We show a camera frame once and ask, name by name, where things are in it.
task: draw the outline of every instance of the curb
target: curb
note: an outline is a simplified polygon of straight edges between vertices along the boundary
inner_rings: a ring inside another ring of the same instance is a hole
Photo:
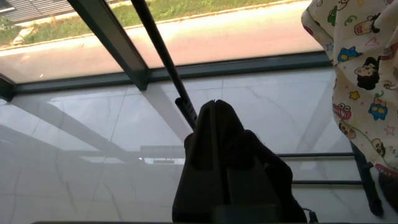
[[[184,20],[196,19],[196,18],[201,18],[201,17],[217,16],[217,15],[227,14],[227,13],[231,13],[231,12],[259,9],[262,7],[278,6],[281,4],[292,4],[295,2],[302,2],[302,1],[310,1],[310,0],[283,0],[283,1],[277,1],[277,2],[272,2],[272,3],[258,4],[255,6],[245,6],[245,7],[235,8],[235,9],[226,9],[226,10],[222,10],[222,11],[218,11],[218,12],[209,12],[209,13],[203,13],[203,14],[198,14],[198,15],[193,15],[193,16],[184,16],[184,17],[179,17],[179,18],[175,18],[175,19],[167,19],[164,21],[156,22],[156,25],[171,23],[171,22],[182,22]],[[139,24],[139,25],[124,27],[124,30],[135,29],[135,28],[140,28],[140,27],[143,27],[143,25]],[[73,40],[73,39],[92,37],[92,36],[95,36],[95,35],[92,33],[91,34],[83,34],[83,35],[78,35],[78,36],[74,36],[74,37],[66,37],[66,38],[62,38],[62,39],[43,41],[43,42],[39,42],[39,43],[11,46],[11,47],[6,47],[3,49],[0,49],[0,52],[6,51],[6,50],[19,49],[19,48],[23,48],[23,47],[31,47],[31,46],[42,45],[42,44],[50,44],[50,43],[55,43],[55,42],[61,42],[64,40]]]

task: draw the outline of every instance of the pink heart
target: pink heart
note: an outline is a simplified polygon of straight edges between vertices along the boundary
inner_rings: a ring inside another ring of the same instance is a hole
[[[375,37],[373,37],[372,39],[370,39],[365,46],[376,46],[379,45],[379,42],[377,41],[377,39]]]

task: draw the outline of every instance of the road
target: road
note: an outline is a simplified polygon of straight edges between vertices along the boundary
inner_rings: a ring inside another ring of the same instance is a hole
[[[231,12],[158,28],[176,65],[321,50],[300,17],[309,1]],[[145,29],[127,30],[150,68],[162,62]],[[96,37],[0,51],[0,71],[16,83],[120,72]]]

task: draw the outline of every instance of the glass pane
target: glass pane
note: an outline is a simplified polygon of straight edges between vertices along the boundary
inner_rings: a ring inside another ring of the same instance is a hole
[[[147,1],[176,65],[322,50],[302,27],[310,1]],[[111,4],[149,67],[163,67],[131,3]]]
[[[0,71],[16,83],[122,69],[67,0],[23,1],[0,17]]]

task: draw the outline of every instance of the black cable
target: black cable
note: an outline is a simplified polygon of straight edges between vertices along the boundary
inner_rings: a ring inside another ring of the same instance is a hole
[[[308,211],[308,214],[310,216],[310,223],[318,223],[318,217],[315,212],[313,212],[311,209],[303,208],[303,210]]]

